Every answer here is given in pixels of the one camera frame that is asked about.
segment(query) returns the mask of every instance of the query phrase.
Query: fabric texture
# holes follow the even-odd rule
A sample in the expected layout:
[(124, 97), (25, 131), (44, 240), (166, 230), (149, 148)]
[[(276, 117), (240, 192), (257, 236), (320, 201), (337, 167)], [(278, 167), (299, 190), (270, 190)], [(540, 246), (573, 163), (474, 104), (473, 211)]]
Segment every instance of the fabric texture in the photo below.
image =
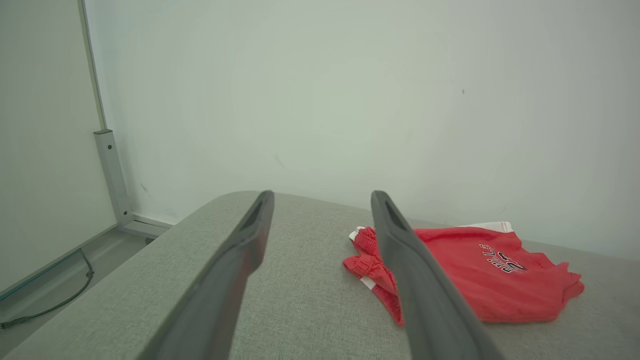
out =
[[(584, 291), (568, 263), (556, 266), (544, 254), (524, 250), (508, 222), (414, 231), (484, 322), (552, 321), (568, 299)], [(375, 284), (367, 287), (404, 326), (396, 280), (382, 262), (376, 231), (358, 227), (354, 233), (349, 237), (360, 255), (342, 264), (362, 282)]]
[[(230, 193), (196, 210), (7, 359), (135, 358), (256, 196)], [(246, 285), (231, 358), (410, 357), (405, 328), (340, 263), (356, 254), (344, 238), (356, 225), (372, 226), (371, 212), (276, 194), (264, 262)], [(523, 246), (555, 263), (568, 261), (586, 291), (554, 322), (486, 324), (507, 359), (637, 359), (640, 262), (531, 241)]]

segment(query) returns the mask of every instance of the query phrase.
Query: gray sofa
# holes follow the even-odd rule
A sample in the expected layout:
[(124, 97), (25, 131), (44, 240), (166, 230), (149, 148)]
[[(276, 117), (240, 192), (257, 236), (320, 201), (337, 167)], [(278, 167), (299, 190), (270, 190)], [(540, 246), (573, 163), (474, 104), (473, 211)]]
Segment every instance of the gray sofa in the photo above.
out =
[[(7, 359), (136, 357), (257, 192), (221, 196), (171, 228), (15, 348)], [(413, 227), (439, 227), (411, 221)], [(249, 278), (231, 357), (409, 357), (403, 328), (342, 267), (371, 213), (276, 194), (262, 266)], [(524, 241), (568, 261), (585, 292), (551, 323), (487, 324), (508, 359), (640, 358), (640, 263)]]

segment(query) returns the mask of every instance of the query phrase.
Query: white wall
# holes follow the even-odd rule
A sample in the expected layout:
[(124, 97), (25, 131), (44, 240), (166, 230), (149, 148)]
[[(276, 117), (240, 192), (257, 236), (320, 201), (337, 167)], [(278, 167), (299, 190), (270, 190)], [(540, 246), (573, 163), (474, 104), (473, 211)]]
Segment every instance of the white wall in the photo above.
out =
[(640, 258), (638, 1), (89, 0), (134, 208), (271, 188)]
[(0, 1), (0, 294), (115, 225), (76, 0)]

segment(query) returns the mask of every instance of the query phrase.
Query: metal frame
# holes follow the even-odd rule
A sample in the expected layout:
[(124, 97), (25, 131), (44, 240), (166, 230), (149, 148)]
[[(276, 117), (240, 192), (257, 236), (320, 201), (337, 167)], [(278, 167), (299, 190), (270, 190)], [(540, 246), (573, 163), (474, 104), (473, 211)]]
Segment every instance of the metal frame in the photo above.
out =
[(113, 212), (118, 222), (118, 229), (125, 233), (140, 235), (151, 239), (162, 235), (171, 227), (170, 224), (146, 219), (133, 214), (113, 131), (105, 129), (96, 131), (93, 135), (98, 147), (104, 177), (107, 181)]

